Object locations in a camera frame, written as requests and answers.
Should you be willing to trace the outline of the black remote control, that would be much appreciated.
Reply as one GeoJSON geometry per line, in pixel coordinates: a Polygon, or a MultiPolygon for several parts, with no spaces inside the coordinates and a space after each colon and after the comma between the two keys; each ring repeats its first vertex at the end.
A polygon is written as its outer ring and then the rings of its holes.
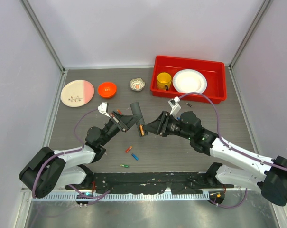
{"type": "Polygon", "coordinates": [[[143,128],[145,126],[145,121],[144,121],[144,118],[143,118],[143,114],[142,114],[139,102],[131,103],[130,107],[131,107],[131,111],[132,111],[133,115],[136,115],[139,118],[138,121],[136,122],[136,126],[137,126],[137,129],[138,129],[138,132],[139,132],[139,136],[140,137],[147,136],[148,132],[144,130],[145,135],[142,136],[141,132],[140,132],[140,128],[139,128],[140,125],[142,125],[143,128]]]}

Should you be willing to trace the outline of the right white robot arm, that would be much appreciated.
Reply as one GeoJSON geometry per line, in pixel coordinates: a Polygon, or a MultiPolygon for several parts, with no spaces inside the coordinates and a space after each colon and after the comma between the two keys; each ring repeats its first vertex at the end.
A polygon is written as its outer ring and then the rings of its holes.
{"type": "Polygon", "coordinates": [[[202,127],[201,120],[193,112],[184,112],[176,119],[168,112],[162,114],[144,130],[166,137],[176,135],[190,141],[190,146],[199,153],[225,160],[238,168],[213,165],[206,175],[208,186],[230,184],[254,190],[269,202],[285,206],[287,203],[287,159],[261,156],[238,147],[218,133],[202,127]]]}

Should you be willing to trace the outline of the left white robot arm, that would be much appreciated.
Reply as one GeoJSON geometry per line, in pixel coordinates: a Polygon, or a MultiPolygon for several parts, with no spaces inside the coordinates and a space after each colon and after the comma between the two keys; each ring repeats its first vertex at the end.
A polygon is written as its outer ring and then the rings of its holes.
{"type": "Polygon", "coordinates": [[[88,129],[82,146],[61,151],[41,148],[22,169],[19,179],[32,191],[34,198],[43,198],[55,187],[70,184],[86,190],[93,182],[92,172],[86,164],[99,161],[106,152],[104,145],[118,132],[129,130],[141,118],[140,114],[123,115],[113,111],[102,129],[96,126],[88,129]]]}

